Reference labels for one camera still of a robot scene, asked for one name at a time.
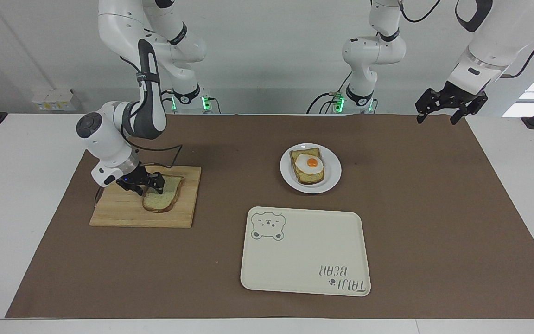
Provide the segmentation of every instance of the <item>bear drawing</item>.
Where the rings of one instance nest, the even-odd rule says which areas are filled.
[[[273,212],[255,213],[250,218],[250,222],[253,224],[253,239],[258,240],[262,237],[270,237],[280,241],[284,238],[286,218],[281,214]]]

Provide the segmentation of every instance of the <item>table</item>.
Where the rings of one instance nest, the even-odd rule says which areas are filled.
[[[19,286],[47,224],[61,200],[65,188],[83,153],[83,147],[74,139],[74,126],[79,116],[58,115],[11,115],[0,126],[0,166],[13,166],[18,176],[14,183],[0,178],[0,318],[11,302]],[[483,146],[496,173],[502,180],[513,203],[534,237],[534,177],[522,176],[534,173],[534,132],[525,131],[518,120],[500,118],[468,118],[477,139]],[[25,144],[25,150],[10,152],[6,147],[10,141]],[[29,187],[34,177],[43,177],[49,182],[48,192],[26,192],[17,198],[19,190]],[[26,203],[38,203],[27,206]],[[60,321],[53,326],[62,328],[83,328],[94,330],[97,326],[113,326],[114,321]],[[261,327],[295,328],[298,332],[310,328],[324,330],[344,326],[346,332],[372,330],[373,332],[435,333],[435,330],[451,328],[451,332],[466,332],[475,328],[478,332],[515,332],[534,328],[534,321],[316,321],[303,319],[282,320],[228,320],[228,321],[127,321],[129,326],[152,326],[159,330],[163,326],[182,326],[201,332],[204,326],[216,326],[233,330]],[[26,326],[31,330],[46,331],[52,321],[0,321],[0,330]],[[125,321],[115,325],[127,331]]]

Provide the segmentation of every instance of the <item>round plate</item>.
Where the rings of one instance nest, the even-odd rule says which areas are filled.
[[[309,148],[319,148],[320,158],[324,164],[324,180],[317,184],[301,184],[296,178],[290,151],[308,150]],[[337,156],[325,146],[317,144],[297,144],[289,148],[280,161],[281,176],[295,190],[306,194],[321,194],[331,190],[341,179],[341,162]]]

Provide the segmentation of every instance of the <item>robotic arm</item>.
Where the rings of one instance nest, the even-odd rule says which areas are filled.
[[[83,116],[76,131],[87,150],[100,159],[92,176],[102,187],[117,182],[125,190],[143,194],[140,186],[163,192],[164,179],[149,174],[126,141],[127,136],[155,139],[166,128],[158,63],[169,72],[174,96],[194,109],[202,101],[195,73],[176,62],[205,57],[202,40],[191,35],[173,10],[174,0],[100,0],[98,29],[103,42],[133,66],[140,87],[136,102],[111,101]],[[144,27],[147,17],[151,29]]]
[[[389,65],[405,57],[407,47],[399,36],[401,10],[397,0],[374,0],[370,10],[370,25],[376,36],[352,38],[343,46],[343,59],[351,67],[350,83],[343,90],[343,110],[337,112],[357,114],[365,112],[378,80],[372,65]]]
[[[495,82],[534,41],[534,0],[475,0],[477,12],[459,23],[473,40],[458,59],[441,91],[428,89],[415,104],[418,122],[444,108],[457,108],[451,123],[477,114],[487,101],[485,87]]]

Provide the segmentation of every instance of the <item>plate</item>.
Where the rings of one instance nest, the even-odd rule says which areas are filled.
[[[319,148],[320,158],[324,164],[324,180],[317,184],[301,184],[298,182],[292,167],[292,158],[290,151],[308,150],[309,148]],[[339,183],[341,179],[341,162],[339,158],[325,146],[318,144],[297,144],[289,148],[280,160],[281,176],[295,190],[306,194],[321,194],[328,192]]]
[[[360,216],[250,209],[240,282],[249,290],[366,296],[371,283]]]

